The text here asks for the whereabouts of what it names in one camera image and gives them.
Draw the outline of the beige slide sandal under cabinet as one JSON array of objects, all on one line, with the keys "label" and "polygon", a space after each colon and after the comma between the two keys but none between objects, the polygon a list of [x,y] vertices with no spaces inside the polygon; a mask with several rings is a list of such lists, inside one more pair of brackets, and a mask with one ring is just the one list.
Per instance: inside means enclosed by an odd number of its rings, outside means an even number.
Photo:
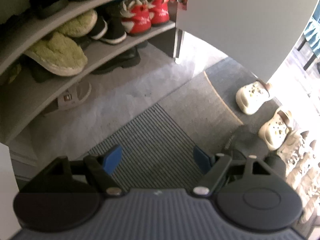
[{"label": "beige slide sandal under cabinet", "polygon": [[81,81],[72,85],[58,96],[58,110],[65,111],[81,105],[90,96],[91,90],[92,85],[89,81]]}]

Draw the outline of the white chunky sneaker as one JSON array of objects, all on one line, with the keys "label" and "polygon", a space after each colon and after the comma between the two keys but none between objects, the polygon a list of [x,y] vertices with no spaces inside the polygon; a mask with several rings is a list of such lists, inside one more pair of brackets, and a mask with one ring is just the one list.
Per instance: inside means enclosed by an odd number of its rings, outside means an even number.
[{"label": "white chunky sneaker", "polygon": [[300,196],[302,206],[306,207],[308,201],[315,195],[319,188],[319,166],[312,167],[303,176],[299,186],[296,188],[297,194]]},{"label": "white chunky sneaker", "polygon": [[299,219],[300,224],[305,224],[309,221],[316,209],[317,204],[319,204],[319,195],[314,195],[310,198],[306,206],[303,208],[303,214]]}]

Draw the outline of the white cabinet door right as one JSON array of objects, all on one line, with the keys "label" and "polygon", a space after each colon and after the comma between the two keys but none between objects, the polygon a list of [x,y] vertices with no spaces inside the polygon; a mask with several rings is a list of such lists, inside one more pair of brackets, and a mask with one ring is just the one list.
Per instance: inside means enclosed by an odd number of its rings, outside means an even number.
[{"label": "white cabinet door right", "polygon": [[177,27],[268,81],[307,25],[318,0],[188,0]]}]

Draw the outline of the grey striped door mat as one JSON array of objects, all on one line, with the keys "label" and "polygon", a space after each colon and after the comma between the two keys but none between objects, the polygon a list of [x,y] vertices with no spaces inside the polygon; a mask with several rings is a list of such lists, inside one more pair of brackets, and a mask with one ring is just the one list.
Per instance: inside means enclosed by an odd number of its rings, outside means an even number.
[{"label": "grey striped door mat", "polygon": [[209,155],[222,150],[241,120],[223,101],[202,72],[107,139],[89,150],[101,155],[112,146],[122,148],[113,179],[124,189],[185,188],[201,179],[193,159],[198,146]]}]

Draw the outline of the red sneaker right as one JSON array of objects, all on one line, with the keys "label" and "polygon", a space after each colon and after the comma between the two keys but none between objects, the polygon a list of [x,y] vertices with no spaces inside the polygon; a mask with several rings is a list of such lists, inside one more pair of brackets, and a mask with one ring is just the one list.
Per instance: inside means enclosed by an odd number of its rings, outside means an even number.
[{"label": "red sneaker right", "polygon": [[170,21],[169,0],[147,0],[151,25],[156,27]]}]

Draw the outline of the red sneaker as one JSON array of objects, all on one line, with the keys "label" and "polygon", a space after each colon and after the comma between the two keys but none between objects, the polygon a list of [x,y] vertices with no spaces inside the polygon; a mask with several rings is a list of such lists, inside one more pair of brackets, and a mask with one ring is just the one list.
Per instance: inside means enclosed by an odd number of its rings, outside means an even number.
[{"label": "red sneaker", "polygon": [[169,0],[147,0],[151,25],[156,27],[170,21]]},{"label": "red sneaker", "polygon": [[140,0],[123,0],[120,4],[121,23],[131,36],[141,35],[151,29],[148,6]]}]

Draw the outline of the black white shoe on shelf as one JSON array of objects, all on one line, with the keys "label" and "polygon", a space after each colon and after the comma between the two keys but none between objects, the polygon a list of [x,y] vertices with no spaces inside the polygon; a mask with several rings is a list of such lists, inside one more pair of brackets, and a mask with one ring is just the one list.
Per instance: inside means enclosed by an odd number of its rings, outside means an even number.
[{"label": "black white shoe on shelf", "polygon": [[110,45],[123,42],[126,31],[121,23],[121,16],[117,7],[102,5],[95,8],[97,21],[88,36],[93,40],[99,40]]}]

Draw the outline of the shoe cabinet shelves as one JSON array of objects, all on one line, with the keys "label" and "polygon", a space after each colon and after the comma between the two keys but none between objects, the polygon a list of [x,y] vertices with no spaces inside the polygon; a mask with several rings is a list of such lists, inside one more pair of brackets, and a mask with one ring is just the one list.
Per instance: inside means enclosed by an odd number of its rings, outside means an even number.
[{"label": "shoe cabinet shelves", "polygon": [[1,49],[1,73],[25,55],[53,73],[54,78],[37,83],[29,72],[21,71],[7,88],[1,90],[1,143],[12,141],[54,99],[103,63],[139,42],[175,27],[175,23],[169,21],[141,36],[127,37],[118,45],[94,40],[86,49],[56,31],[58,26],[111,1],[115,0],[70,3],[52,17],[27,23],[6,42]]}]

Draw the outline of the black slide sandal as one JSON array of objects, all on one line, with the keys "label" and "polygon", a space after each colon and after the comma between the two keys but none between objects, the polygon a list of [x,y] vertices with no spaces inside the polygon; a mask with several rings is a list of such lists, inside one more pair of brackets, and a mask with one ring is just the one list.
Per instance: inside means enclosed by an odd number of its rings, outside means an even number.
[{"label": "black slide sandal", "polygon": [[286,178],[286,164],[275,153],[268,154],[263,161],[276,172],[283,180]]},{"label": "black slide sandal", "polygon": [[221,152],[234,160],[244,160],[250,156],[264,159],[269,149],[263,139],[253,133],[247,125],[242,125],[230,136]]}]

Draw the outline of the white cabinet door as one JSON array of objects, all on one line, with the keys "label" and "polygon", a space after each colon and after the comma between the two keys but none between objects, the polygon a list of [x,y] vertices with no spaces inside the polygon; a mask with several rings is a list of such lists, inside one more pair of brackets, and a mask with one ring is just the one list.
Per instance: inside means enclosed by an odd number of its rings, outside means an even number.
[{"label": "white cabinet door", "polygon": [[307,25],[318,0],[188,0],[177,27],[268,81]]},{"label": "white cabinet door", "polygon": [[0,237],[11,239],[21,227],[13,209],[18,186],[12,168],[8,146],[1,144],[0,151]]}]

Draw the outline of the cream clog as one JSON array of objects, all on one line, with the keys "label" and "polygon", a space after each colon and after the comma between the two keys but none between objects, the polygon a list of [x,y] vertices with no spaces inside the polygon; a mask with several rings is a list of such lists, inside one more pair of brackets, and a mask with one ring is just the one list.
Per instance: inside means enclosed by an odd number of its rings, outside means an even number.
[{"label": "cream clog", "polygon": [[266,143],[270,151],[274,151],[280,148],[294,127],[295,121],[292,113],[284,107],[279,107],[273,117],[261,126],[258,136]]},{"label": "cream clog", "polygon": [[244,114],[252,115],[271,100],[271,85],[260,80],[247,84],[237,91],[235,100]]}]

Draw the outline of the black boot under cabinet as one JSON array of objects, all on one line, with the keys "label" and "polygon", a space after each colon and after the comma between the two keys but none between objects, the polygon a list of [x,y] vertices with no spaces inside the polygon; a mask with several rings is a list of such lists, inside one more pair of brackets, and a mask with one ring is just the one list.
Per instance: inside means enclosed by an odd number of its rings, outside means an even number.
[{"label": "black boot under cabinet", "polygon": [[114,69],[130,68],[138,65],[140,63],[140,54],[136,47],[132,47],[125,52],[119,54],[118,56],[112,58],[110,61],[102,64],[99,68],[95,69],[92,74],[102,75],[112,72]]}]

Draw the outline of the cream nike sneaker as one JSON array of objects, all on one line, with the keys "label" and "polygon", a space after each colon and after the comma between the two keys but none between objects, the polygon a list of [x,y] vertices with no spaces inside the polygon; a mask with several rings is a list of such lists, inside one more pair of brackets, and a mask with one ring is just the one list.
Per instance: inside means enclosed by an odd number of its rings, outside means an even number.
[{"label": "cream nike sneaker", "polygon": [[286,175],[288,175],[297,165],[298,161],[303,158],[305,153],[305,141],[309,135],[309,131],[299,133],[291,132],[278,148],[277,155],[285,163]]},{"label": "cream nike sneaker", "polygon": [[305,145],[305,153],[295,168],[286,175],[286,182],[294,189],[299,186],[303,176],[312,167],[319,165],[319,154],[317,153],[317,140],[313,140],[309,145]]}]

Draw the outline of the red sneaker left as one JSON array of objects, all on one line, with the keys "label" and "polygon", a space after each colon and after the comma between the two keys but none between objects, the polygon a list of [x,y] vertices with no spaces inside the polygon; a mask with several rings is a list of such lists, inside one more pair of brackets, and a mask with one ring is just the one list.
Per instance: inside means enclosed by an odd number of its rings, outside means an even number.
[{"label": "red sneaker left", "polygon": [[131,36],[141,35],[151,29],[148,6],[140,0],[123,0],[120,4],[121,23]]}]

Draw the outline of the blue covered chair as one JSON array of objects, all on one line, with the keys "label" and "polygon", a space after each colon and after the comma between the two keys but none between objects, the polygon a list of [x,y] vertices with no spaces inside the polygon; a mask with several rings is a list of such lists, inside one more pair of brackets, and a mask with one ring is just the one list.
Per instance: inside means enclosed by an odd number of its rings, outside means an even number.
[{"label": "blue covered chair", "polygon": [[309,44],[309,47],[312,50],[312,56],[303,67],[303,69],[307,71],[315,59],[319,59],[319,20],[315,19],[313,16],[310,18],[303,31],[302,38],[302,42],[298,46],[297,51],[301,51],[306,43]]}]

